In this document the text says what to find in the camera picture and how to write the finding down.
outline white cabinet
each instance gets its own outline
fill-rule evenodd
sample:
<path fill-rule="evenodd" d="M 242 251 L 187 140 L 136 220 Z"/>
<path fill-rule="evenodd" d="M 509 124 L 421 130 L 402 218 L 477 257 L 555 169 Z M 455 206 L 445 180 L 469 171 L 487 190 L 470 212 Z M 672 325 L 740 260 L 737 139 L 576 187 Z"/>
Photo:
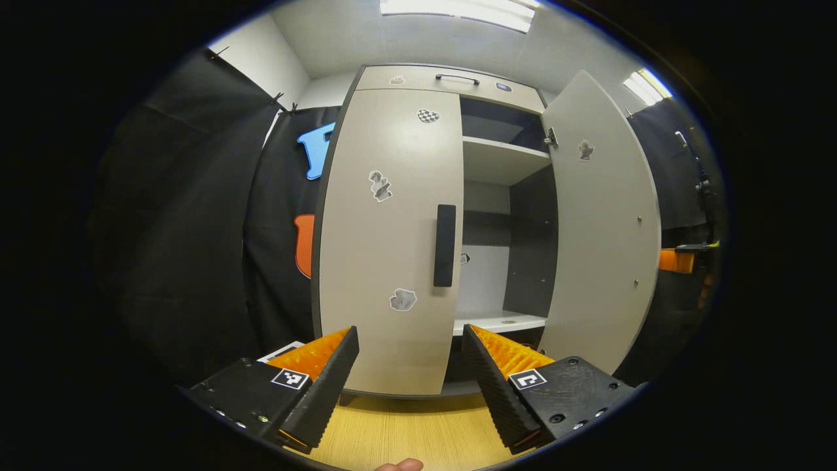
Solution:
<path fill-rule="evenodd" d="M 539 105 L 526 98 L 537 91 L 525 85 L 516 85 L 515 96 L 499 95 L 511 97 L 501 103 L 473 89 L 439 90 L 464 85 L 440 85 L 438 71 L 367 67 L 331 140 L 317 215 L 321 227 L 314 238 L 314 312 L 322 333 L 357 326 L 360 354 L 346 388 L 439 394 L 451 337 L 461 335 L 464 323 L 503 333 L 543 328 L 538 348 L 547 355 L 578 355 L 612 373 L 644 322 L 660 252 L 654 182 L 629 124 L 584 71 L 537 112 Z M 404 82 L 390 85 L 390 76 Z M 557 147 L 544 143 L 550 128 Z M 392 196 L 375 198 L 380 183 L 373 186 L 372 172 L 386 179 Z M 554 215 L 557 206 L 557 221 L 523 214 L 528 202 L 515 201 L 514 194 L 510 215 L 503 214 L 504 203 L 472 205 L 500 209 L 463 217 L 466 180 L 494 192 L 517 188 L 536 175 L 549 183 L 539 198 L 550 200 L 547 213 Z M 452 241 L 437 237 L 440 204 L 456 209 Z M 557 230 L 549 230 L 556 222 Z M 518 225 L 516 234 L 522 230 L 524 236 L 512 240 L 502 227 L 507 224 Z M 537 237 L 548 239 L 551 254 L 531 242 Z M 487 247 L 472 251 L 485 253 L 485 260 L 461 267 L 463 240 L 466 247 Z M 456 255 L 452 283 L 434 286 L 437 245 L 449 243 Z M 500 252 L 491 251 L 503 245 L 508 263 L 495 260 Z M 466 279 L 498 270 L 481 267 L 507 273 Z M 497 283 L 506 284 L 502 304 Z M 460 287 L 482 290 L 484 296 L 463 293 L 470 309 L 457 312 Z M 539 294 L 521 292 L 529 287 Z M 404 299 L 398 290 L 407 293 Z M 407 306 L 410 292 L 416 300 Z M 531 308 L 533 298 L 540 299 L 540 308 Z"/>

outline shelf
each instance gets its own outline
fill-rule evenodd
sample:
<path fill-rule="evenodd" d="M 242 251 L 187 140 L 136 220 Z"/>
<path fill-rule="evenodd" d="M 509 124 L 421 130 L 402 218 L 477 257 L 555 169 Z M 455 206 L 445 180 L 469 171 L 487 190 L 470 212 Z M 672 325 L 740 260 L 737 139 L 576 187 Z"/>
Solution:
<path fill-rule="evenodd" d="M 501 333 L 543 327 L 547 325 L 547 319 L 529 314 L 513 313 L 512 311 L 456 313 L 454 335 L 462 335 L 462 328 L 467 323 L 472 323 L 491 332 Z"/>
<path fill-rule="evenodd" d="M 478 137 L 462 137 L 465 179 L 512 186 L 552 163 L 548 153 Z"/>

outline sticker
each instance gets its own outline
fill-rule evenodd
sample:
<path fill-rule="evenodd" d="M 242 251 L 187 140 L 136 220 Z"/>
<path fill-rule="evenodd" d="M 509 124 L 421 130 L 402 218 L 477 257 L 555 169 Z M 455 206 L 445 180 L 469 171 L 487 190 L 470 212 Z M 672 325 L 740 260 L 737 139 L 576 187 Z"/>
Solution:
<path fill-rule="evenodd" d="M 306 132 L 296 139 L 297 142 L 301 142 L 306 147 L 309 167 L 306 177 L 309 180 L 316 180 L 322 176 L 322 166 L 326 162 L 328 143 L 331 140 L 331 133 L 334 132 L 335 124 L 333 122 L 332 124 L 318 127 L 314 131 Z"/>
<path fill-rule="evenodd" d="M 434 122 L 439 119 L 439 113 L 436 111 L 426 110 L 424 108 L 418 110 L 416 114 L 421 122 Z"/>
<path fill-rule="evenodd" d="M 291 351 L 293 349 L 298 349 L 303 345 L 305 345 L 305 344 L 303 344 L 302 342 L 291 342 L 291 343 L 287 344 L 286 346 L 282 347 L 281 349 L 278 349 L 278 350 L 276 350 L 275 352 L 272 352 L 272 353 L 268 353 L 267 355 L 259 358 L 256 361 L 260 361 L 262 363 L 267 363 L 268 361 L 271 361 L 272 359 L 276 358 L 277 356 L 282 355 L 284 352 Z"/>
<path fill-rule="evenodd" d="M 515 385 L 517 390 L 527 389 L 547 382 L 547 380 L 544 380 L 543 376 L 541 376 L 541 374 L 536 370 L 526 370 L 521 371 L 520 373 L 515 373 L 514 375 L 509 375 L 509 380 Z"/>
<path fill-rule="evenodd" d="M 399 288 L 395 295 L 389 298 L 389 307 L 396 311 L 409 311 L 418 299 L 415 291 Z"/>
<path fill-rule="evenodd" d="M 308 381 L 308 375 L 300 373 L 299 371 L 286 370 L 282 368 L 278 375 L 271 383 L 279 386 L 289 387 L 290 389 L 300 389 Z"/>
<path fill-rule="evenodd" d="M 593 155 L 593 146 L 590 145 L 590 142 L 582 141 L 578 144 L 578 150 L 581 152 L 581 157 L 578 160 L 590 160 L 590 156 Z"/>
<path fill-rule="evenodd" d="M 370 187 L 372 197 L 378 203 L 381 203 L 393 196 L 393 192 L 390 190 L 391 184 L 389 183 L 389 180 L 387 180 L 387 177 L 384 177 L 377 170 L 373 170 L 369 174 L 369 181 L 372 182 L 372 187 Z"/>

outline black door handle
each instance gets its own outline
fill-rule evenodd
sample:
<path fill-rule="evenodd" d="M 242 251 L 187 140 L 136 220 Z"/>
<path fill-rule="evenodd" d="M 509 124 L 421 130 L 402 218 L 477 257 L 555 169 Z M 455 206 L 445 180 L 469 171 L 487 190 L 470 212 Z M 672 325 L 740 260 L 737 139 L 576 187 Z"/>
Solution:
<path fill-rule="evenodd" d="M 436 261 L 433 286 L 454 284 L 454 244 L 456 242 L 456 206 L 440 204 L 436 209 Z"/>
<path fill-rule="evenodd" d="M 462 75 L 447 75 L 447 74 L 436 74 L 436 80 L 442 80 L 442 77 L 456 77 L 457 79 L 465 79 L 465 80 L 473 80 L 474 85 L 479 85 L 480 81 L 477 79 L 472 79 L 470 77 L 463 77 Z"/>

